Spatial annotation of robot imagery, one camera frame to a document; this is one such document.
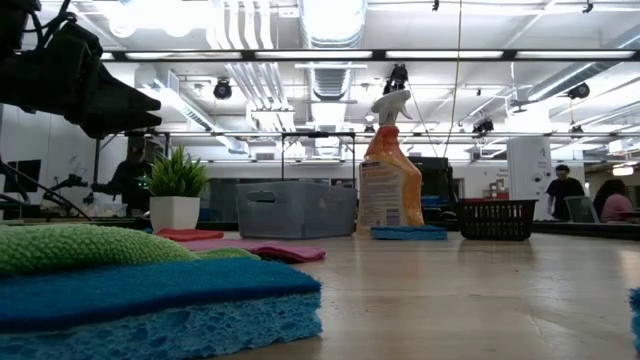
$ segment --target man in black shirt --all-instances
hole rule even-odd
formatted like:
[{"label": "man in black shirt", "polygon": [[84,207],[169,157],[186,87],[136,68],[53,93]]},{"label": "man in black shirt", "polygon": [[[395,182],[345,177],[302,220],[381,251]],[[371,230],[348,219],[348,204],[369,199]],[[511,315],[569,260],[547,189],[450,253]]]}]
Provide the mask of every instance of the man in black shirt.
[{"label": "man in black shirt", "polygon": [[584,189],[580,181],[569,177],[571,170],[567,165],[558,165],[556,167],[557,179],[549,184],[547,194],[549,194],[548,209],[549,213],[558,220],[569,221],[569,208],[564,199],[567,196],[584,196]]},{"label": "man in black shirt", "polygon": [[144,149],[132,147],[127,159],[121,162],[113,174],[113,178],[106,185],[94,184],[92,189],[107,194],[122,194],[122,203],[127,204],[127,216],[132,216],[132,210],[142,212],[149,210],[149,190],[140,184],[140,178],[151,175],[151,164],[144,160]]}]

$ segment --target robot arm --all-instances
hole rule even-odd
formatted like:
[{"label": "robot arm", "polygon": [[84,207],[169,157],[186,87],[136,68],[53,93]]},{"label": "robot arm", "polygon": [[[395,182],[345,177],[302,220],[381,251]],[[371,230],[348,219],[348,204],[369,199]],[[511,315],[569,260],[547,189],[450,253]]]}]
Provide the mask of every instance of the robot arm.
[{"label": "robot arm", "polygon": [[[62,115],[96,139],[159,125],[162,119],[148,111],[159,110],[160,102],[109,74],[98,37],[75,23],[69,2],[41,25],[38,0],[0,1],[0,103]],[[33,30],[25,30],[28,16]],[[34,50],[21,51],[25,31],[38,35]]]}]

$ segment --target woman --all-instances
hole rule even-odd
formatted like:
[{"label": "woman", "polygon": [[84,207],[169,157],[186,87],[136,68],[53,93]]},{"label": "woman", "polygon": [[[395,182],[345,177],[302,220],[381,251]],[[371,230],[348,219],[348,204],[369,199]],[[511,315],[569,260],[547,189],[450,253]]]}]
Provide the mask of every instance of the woman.
[{"label": "woman", "polygon": [[626,186],[620,179],[607,180],[602,184],[593,201],[593,207],[602,222],[625,220],[621,213],[632,210],[631,201],[625,194]]}]

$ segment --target wire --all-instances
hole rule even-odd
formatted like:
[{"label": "wire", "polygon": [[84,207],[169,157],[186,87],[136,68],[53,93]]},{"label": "wire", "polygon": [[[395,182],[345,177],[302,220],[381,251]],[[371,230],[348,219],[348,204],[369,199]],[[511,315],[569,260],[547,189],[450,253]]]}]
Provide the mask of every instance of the wire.
[{"label": "wire", "polygon": [[446,145],[444,147],[444,155],[442,157],[447,157],[447,150],[449,150],[449,140],[451,140],[451,133],[453,132],[453,127],[455,126],[454,116],[456,114],[456,99],[458,97],[458,76],[460,75],[460,49],[462,47],[462,0],[460,0],[460,5],[458,6],[458,58],[456,61],[456,78],[455,84],[453,87],[453,108],[451,109],[451,127],[449,128],[449,134],[447,135]]},{"label": "wire", "polygon": [[422,113],[420,112],[420,107],[418,106],[418,100],[416,100],[416,94],[413,92],[413,88],[411,87],[411,83],[407,81],[407,85],[409,85],[409,90],[411,91],[411,97],[413,98],[413,103],[416,105],[416,110],[418,110],[418,116],[420,116],[420,122],[424,127],[424,131],[427,133],[427,138],[429,139],[429,143],[431,144],[431,148],[433,149],[433,154],[438,157],[438,151],[436,150],[435,145],[433,145],[433,141],[431,141],[431,134],[429,134],[429,129],[427,129],[427,124],[425,124],[424,119],[422,118]]},{"label": "wire", "polygon": [[58,198],[60,198],[60,200],[62,200],[65,204],[71,206],[72,208],[74,208],[78,214],[82,215],[83,217],[87,218],[87,220],[89,221],[93,221],[89,215],[87,215],[84,211],[82,211],[79,207],[77,207],[74,203],[72,203],[71,201],[67,200],[67,198],[65,198],[62,195],[57,194],[55,191],[49,189],[48,187],[44,186],[44,185],[40,185],[39,182],[33,180],[32,178],[30,178],[29,176],[21,173],[20,171],[12,168],[11,166],[5,164],[5,163],[1,163],[0,166],[3,166],[5,169],[9,169],[11,172],[13,172],[14,174],[20,175],[22,176],[24,179],[28,180],[30,183],[36,185],[37,187],[39,187],[40,189],[44,190],[45,193],[53,195],[53,196],[57,196]]}]

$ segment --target pink cloth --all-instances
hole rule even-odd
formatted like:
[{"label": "pink cloth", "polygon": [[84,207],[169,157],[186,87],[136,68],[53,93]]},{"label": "pink cloth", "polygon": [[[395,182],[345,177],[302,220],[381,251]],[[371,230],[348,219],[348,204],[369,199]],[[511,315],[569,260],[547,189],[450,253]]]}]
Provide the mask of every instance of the pink cloth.
[{"label": "pink cloth", "polygon": [[181,242],[191,251],[206,251],[220,248],[240,248],[263,259],[286,263],[304,263],[322,260],[325,251],[316,246],[285,245],[276,241],[258,242],[246,240],[198,240]]},{"label": "pink cloth", "polygon": [[620,215],[623,212],[630,212],[633,209],[631,201],[620,194],[613,194],[607,198],[602,208],[602,222],[623,221]]}]

